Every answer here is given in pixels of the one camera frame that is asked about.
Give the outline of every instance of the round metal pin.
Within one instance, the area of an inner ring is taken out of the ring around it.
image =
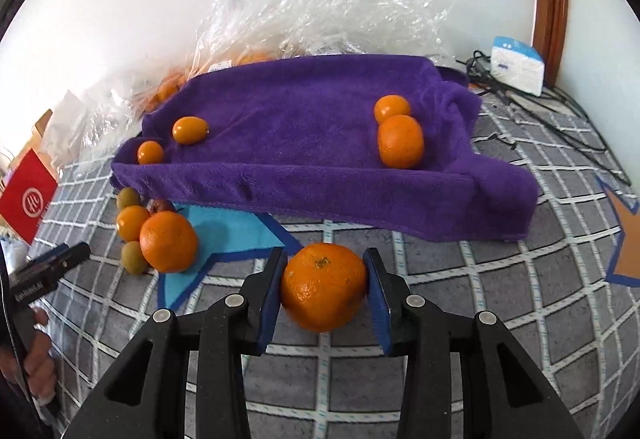
[[[495,317],[491,311],[482,311],[478,316],[478,320],[481,321],[484,325],[493,325],[498,319]]]
[[[158,322],[159,324],[166,322],[169,318],[171,318],[171,311],[168,309],[158,309],[154,313],[154,322]]]
[[[230,294],[225,298],[225,304],[229,307],[240,307],[244,304],[244,297],[241,294]]]
[[[424,298],[419,294],[411,294],[406,298],[406,304],[411,307],[422,307],[424,305]]]

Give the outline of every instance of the grid patterned fabric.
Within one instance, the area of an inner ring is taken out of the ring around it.
[[[584,121],[548,119],[591,145]],[[362,254],[375,246],[412,292],[443,310],[472,316],[494,311],[506,323],[571,410],[585,437],[605,437],[638,388],[640,289],[604,282],[620,229],[589,161],[540,124],[485,101],[476,124],[476,152],[528,167],[540,186],[529,237],[521,242],[426,242],[366,225],[280,217],[304,244],[336,242]],[[510,145],[500,141],[516,142]],[[601,159],[613,166],[607,153]],[[31,256],[54,244],[84,240],[91,260],[69,272],[40,301],[51,316],[64,430],[88,392],[142,323],[156,310],[158,275],[130,276],[118,265],[122,243],[110,160],[74,180],[65,171]],[[602,175],[629,199],[630,191]],[[178,313],[204,310],[237,292],[263,261],[219,263]],[[197,354],[190,361],[187,437],[194,437]],[[281,311],[273,343],[244,358],[244,385],[254,439],[395,437],[405,363],[385,358],[368,310],[333,333],[303,331]],[[460,361],[452,355],[452,436],[462,437]]]

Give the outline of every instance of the purple towel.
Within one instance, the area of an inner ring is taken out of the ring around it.
[[[386,168],[373,107],[397,93],[426,140],[418,170]],[[425,58],[338,55],[240,66],[190,80],[143,121],[111,165],[116,188],[151,198],[252,212],[353,221],[428,241],[523,239],[538,189],[524,167],[473,153],[480,99],[444,81]],[[182,116],[209,123],[179,146]],[[165,163],[136,164],[138,145],[164,146]]]

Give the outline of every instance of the circular logo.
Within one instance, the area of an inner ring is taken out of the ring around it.
[[[27,188],[22,195],[22,209],[31,218],[39,217],[44,210],[44,199],[37,188]]]

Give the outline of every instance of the power cord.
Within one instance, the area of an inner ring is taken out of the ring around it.
[[[515,104],[522,112],[525,112],[528,116],[536,120],[540,125],[553,132],[559,140],[561,140],[563,143],[566,143],[574,150],[577,150],[582,156],[584,156],[585,159],[590,161],[592,164],[596,165],[601,170],[604,170],[605,172],[611,174],[621,183],[624,183],[627,186],[631,186],[631,180],[624,172],[622,166],[620,165],[620,162],[607,145],[607,142],[601,135],[600,131],[593,125],[593,122],[589,119],[589,116],[582,108],[582,106],[562,89],[558,87],[545,86],[543,88],[542,94],[540,96],[536,96],[522,91],[516,87],[500,82],[500,80],[496,79],[490,71],[491,59],[480,50],[474,51],[473,57],[466,62],[462,62],[460,60],[456,61],[466,66],[466,74],[469,78],[469,81],[475,85],[482,87],[483,90],[482,92],[478,93],[479,96],[490,93],[494,94],[510,111],[511,105]],[[528,109],[523,105],[523,103],[517,101],[516,98],[521,98],[528,102],[534,103],[537,106],[550,112],[557,111],[555,111],[555,109],[552,109],[548,105],[545,105],[540,100],[553,100],[556,102],[560,102],[562,105],[570,109],[576,116],[587,121],[605,146],[600,147],[589,145],[588,143],[575,138],[571,134],[566,133],[560,127],[549,123],[547,120],[539,116],[536,112]],[[617,172],[616,170],[606,166],[598,159],[596,159],[595,156],[593,156],[593,153],[603,154],[604,152],[610,153],[611,157],[614,160],[614,164],[617,165],[621,172]]]
[[[2,314],[4,315],[4,320],[6,322],[7,332],[9,334],[9,340],[11,342],[11,347],[14,352],[15,361],[18,365],[18,369],[16,375],[18,376],[18,380],[20,381],[20,386],[24,387],[26,393],[24,394],[26,399],[29,402],[31,412],[33,414],[33,418],[36,422],[36,428],[38,432],[43,436],[47,437],[46,430],[44,430],[44,423],[40,418],[40,414],[36,409],[35,403],[33,402],[33,398],[29,394],[29,384],[27,382],[27,374],[24,371],[24,364],[22,362],[21,354],[18,354],[20,350],[23,349],[22,344],[18,343],[17,340],[20,338],[17,337],[17,330],[15,329],[14,321],[12,320],[9,314],[9,304],[12,303],[12,297],[10,292],[10,284],[9,284],[9,272],[6,268],[6,262],[4,260],[4,253],[2,252],[2,247],[0,247],[0,297],[2,298]]]

